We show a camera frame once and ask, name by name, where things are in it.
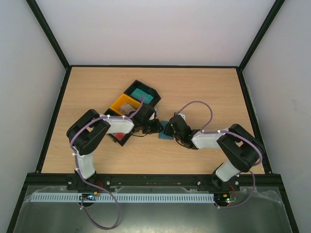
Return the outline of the black bin with red cards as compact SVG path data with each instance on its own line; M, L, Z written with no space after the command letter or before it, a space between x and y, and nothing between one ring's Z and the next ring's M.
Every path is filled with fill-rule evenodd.
M108 108L105 113L105 116L108 116L107 122L110 124L110 128L107 131L107 134L112 137L115 143L119 143L121 146L124 146L127 140L130 137L130 132L134 127L133 121L124 115L119 115L110 108ZM124 133L125 136L122 141L117 141L113 136L114 133Z

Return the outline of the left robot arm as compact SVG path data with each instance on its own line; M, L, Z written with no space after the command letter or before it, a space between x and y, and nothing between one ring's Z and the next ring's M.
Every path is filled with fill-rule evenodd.
M121 116L103 115L90 109L66 132L75 157L76 171L86 180L95 174L93 152L107 134L154 134L164 130L157 112L149 104L142 104Z

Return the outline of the yellow bin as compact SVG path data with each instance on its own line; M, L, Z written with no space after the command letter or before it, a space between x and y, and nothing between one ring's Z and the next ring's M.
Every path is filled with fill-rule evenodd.
M122 94L111 106L110 109L119 115L129 114L139 108L140 101L131 96Z

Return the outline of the black bin with teal cards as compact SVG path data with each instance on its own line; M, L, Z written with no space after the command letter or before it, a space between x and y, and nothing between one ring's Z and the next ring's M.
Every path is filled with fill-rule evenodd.
M124 94L132 97L133 99L140 101L141 96L144 96L144 103L155 107L161 100L161 96L158 92L147 86L146 84L135 80L125 91Z

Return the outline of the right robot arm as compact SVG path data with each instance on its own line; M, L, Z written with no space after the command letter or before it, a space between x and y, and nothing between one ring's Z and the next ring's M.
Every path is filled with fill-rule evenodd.
M228 186L229 180L262 163L264 146L239 124L217 131L194 130L183 115L173 116L163 133L173 137L181 146L191 149L221 149L227 160L214 171L212 185L217 190Z

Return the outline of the teal card holder wallet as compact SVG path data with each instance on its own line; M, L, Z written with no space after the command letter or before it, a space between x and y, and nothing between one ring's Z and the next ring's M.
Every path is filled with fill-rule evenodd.
M169 122L161 120L160 123L161 123L161 126L163 127L163 130L159 133L158 138L159 139L164 139L164 140L174 140L173 137L165 135L165 133L164 133L164 129L168 125Z

